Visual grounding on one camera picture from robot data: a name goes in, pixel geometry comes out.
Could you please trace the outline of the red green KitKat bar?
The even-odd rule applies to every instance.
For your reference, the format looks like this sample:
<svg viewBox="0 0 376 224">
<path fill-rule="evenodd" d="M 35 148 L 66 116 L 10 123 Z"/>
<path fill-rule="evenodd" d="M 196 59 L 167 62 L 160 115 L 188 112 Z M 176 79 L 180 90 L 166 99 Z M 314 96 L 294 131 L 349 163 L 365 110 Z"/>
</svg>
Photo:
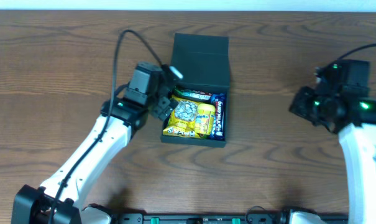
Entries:
<svg viewBox="0 0 376 224">
<path fill-rule="evenodd" d="M 206 93 L 203 91 L 189 90 L 189 89 L 180 89 L 175 88 L 173 94 L 179 98 L 184 98 L 192 101 L 206 102 L 209 101 L 212 97 L 212 93 Z"/>
</svg>

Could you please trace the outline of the yellow sunflower seed bag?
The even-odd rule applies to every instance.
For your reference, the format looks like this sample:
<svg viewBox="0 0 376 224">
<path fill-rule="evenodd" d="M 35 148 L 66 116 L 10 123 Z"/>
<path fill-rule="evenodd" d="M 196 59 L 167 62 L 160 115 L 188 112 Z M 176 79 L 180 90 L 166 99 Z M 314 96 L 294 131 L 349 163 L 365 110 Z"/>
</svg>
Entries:
<svg viewBox="0 0 376 224">
<path fill-rule="evenodd" d="M 194 130 L 199 103 L 175 95 L 172 95 L 172 99 L 176 100 L 178 105 L 172 111 L 167 127 L 162 131 L 162 134 L 182 138 L 199 138 L 199 134 Z"/>
</svg>

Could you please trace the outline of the dark green cardboard box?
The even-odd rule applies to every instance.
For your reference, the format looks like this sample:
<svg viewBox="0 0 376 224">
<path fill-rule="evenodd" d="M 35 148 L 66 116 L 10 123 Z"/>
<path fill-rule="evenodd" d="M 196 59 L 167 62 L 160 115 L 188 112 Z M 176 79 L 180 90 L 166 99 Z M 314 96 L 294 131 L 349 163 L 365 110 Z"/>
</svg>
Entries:
<svg viewBox="0 0 376 224">
<path fill-rule="evenodd" d="M 223 36 L 176 33 L 174 36 L 171 65 L 183 75 L 180 88 L 225 94 L 224 115 L 221 117 L 223 137 L 195 139 L 161 135 L 168 144 L 183 144 L 206 147 L 225 147 L 229 134 L 229 89 L 231 68 L 229 63 L 229 38 Z"/>
</svg>

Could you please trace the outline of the yellow Mentos jar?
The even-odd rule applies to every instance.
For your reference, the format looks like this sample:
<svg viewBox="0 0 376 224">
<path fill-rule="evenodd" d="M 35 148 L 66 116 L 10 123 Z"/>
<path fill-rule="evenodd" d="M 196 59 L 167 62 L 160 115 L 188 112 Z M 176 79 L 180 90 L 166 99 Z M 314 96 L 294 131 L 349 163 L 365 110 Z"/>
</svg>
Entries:
<svg viewBox="0 0 376 224">
<path fill-rule="evenodd" d="M 198 105 L 193 129 L 197 138 L 203 138 L 211 134 L 215 111 L 216 109 L 213 105 L 206 103 Z"/>
</svg>

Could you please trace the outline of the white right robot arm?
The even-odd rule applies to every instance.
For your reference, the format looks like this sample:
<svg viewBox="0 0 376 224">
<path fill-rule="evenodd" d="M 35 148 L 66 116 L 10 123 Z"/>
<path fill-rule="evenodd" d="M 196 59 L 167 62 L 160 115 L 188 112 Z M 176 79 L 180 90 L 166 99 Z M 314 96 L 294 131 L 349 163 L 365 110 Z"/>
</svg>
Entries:
<svg viewBox="0 0 376 224">
<path fill-rule="evenodd" d="M 337 59 L 316 72 L 289 111 L 338 136 L 346 164 L 349 223 L 376 223 L 376 100 L 369 97 L 370 63 Z"/>
</svg>

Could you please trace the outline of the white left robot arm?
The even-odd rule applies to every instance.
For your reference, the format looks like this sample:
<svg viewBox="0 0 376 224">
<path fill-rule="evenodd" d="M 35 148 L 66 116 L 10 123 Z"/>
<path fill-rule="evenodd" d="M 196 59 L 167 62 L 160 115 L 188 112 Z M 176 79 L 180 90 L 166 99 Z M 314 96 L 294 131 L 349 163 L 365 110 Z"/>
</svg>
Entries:
<svg viewBox="0 0 376 224">
<path fill-rule="evenodd" d="M 12 223 L 112 223 L 116 216 L 85 205 L 93 185 L 148 115 L 165 120 L 176 107 L 169 93 L 181 76 L 152 75 L 113 86 L 92 130 L 69 159 L 38 188 L 24 185 L 13 203 Z"/>
</svg>

